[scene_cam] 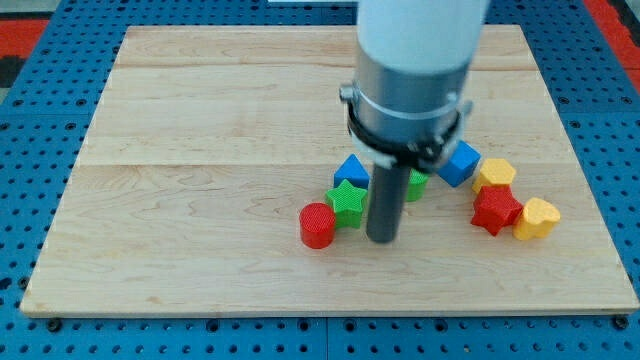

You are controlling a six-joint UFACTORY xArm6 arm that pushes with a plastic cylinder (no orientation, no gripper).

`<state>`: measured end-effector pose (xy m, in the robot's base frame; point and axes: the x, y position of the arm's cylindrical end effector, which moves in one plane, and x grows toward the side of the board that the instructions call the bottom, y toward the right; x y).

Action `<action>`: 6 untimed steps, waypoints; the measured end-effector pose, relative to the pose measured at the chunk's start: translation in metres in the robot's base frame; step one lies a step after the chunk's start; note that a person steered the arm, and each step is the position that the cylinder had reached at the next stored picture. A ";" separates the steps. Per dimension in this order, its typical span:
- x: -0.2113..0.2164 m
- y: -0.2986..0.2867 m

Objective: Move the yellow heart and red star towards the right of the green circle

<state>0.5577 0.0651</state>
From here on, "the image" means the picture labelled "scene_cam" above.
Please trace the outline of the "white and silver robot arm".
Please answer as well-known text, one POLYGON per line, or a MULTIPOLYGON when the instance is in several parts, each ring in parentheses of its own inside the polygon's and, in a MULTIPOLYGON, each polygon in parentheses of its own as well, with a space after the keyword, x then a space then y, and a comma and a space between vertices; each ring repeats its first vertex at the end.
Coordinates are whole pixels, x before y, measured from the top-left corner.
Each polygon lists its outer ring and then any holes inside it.
POLYGON ((462 92, 488 0, 360 0, 354 79, 340 90, 374 164, 432 173, 462 137, 462 92))

